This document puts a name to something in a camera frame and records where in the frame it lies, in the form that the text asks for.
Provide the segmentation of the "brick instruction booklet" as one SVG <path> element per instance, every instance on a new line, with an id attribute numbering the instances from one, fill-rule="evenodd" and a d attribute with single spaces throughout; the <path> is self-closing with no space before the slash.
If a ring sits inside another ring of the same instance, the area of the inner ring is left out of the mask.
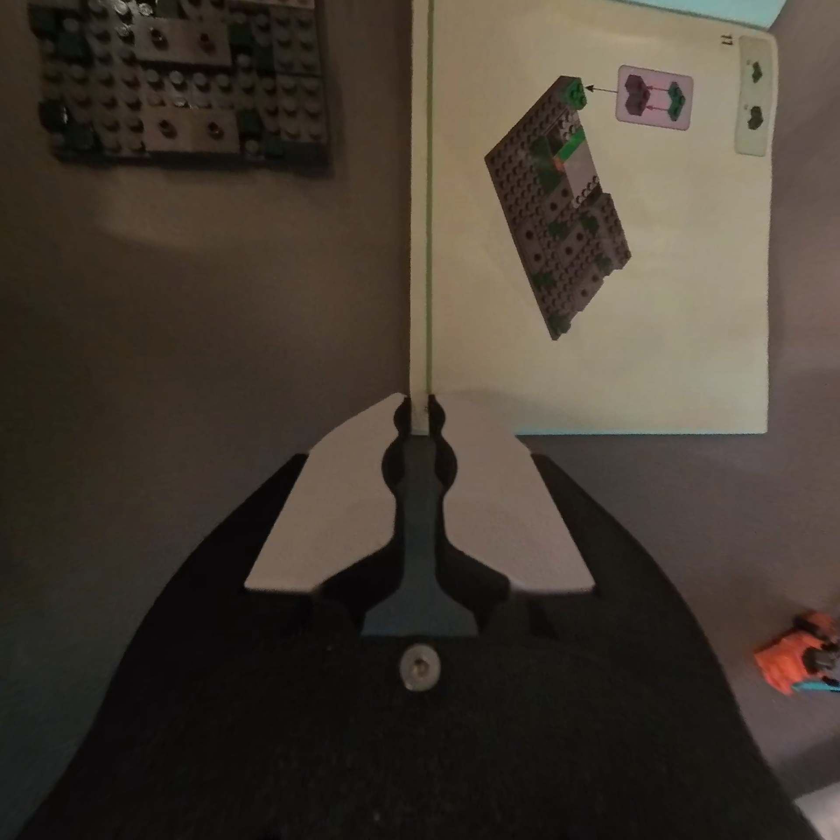
<path id="1" fill-rule="evenodd" d="M 417 433 L 460 395 L 517 434 L 763 434 L 774 37 L 713 2 L 413 2 Z M 488 154 L 561 77 L 629 245 L 550 337 Z"/>

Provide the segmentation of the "orange toy piece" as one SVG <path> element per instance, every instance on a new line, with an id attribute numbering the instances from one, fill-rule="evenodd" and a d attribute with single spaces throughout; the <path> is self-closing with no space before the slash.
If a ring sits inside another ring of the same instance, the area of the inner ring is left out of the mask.
<path id="1" fill-rule="evenodd" d="M 766 683 L 786 696 L 839 692 L 839 632 L 833 616 L 820 612 L 795 616 L 791 627 L 753 658 Z"/>

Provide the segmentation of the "grey brick baseplate assembly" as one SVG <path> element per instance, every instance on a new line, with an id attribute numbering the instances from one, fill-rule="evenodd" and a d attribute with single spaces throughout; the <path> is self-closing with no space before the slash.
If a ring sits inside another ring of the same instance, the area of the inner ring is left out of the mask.
<path id="1" fill-rule="evenodd" d="M 42 1 L 27 16 L 58 160 L 330 171 L 318 2 Z"/>

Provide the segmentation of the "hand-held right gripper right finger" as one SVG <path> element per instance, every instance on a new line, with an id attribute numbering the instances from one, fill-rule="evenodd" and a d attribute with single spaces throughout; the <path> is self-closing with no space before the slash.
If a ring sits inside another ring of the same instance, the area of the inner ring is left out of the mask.
<path id="1" fill-rule="evenodd" d="M 443 487 L 437 580 L 448 595 L 570 595 L 595 582 L 528 448 L 484 407 L 431 395 Z"/>

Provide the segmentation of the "grey desk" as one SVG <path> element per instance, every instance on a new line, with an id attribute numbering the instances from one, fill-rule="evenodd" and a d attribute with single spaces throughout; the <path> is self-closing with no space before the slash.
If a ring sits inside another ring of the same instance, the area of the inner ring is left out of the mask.
<path id="1" fill-rule="evenodd" d="M 187 557 L 289 457 L 407 391 L 412 11 L 324 4 L 334 169 L 56 161 L 2 2 L 2 838 L 61 776 Z M 751 652 L 838 605 L 838 2 L 773 26 L 769 432 L 528 437 L 645 546 L 792 797 L 838 781 L 836 696 Z"/>

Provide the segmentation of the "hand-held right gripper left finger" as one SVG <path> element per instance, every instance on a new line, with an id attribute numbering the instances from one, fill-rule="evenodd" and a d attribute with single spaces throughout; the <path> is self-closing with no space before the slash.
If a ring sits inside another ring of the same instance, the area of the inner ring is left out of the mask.
<path id="1" fill-rule="evenodd" d="M 396 414 L 405 399 L 387 396 L 314 445 L 245 579 L 246 590 L 314 593 L 391 541 L 396 496 L 383 462 L 397 441 Z"/>

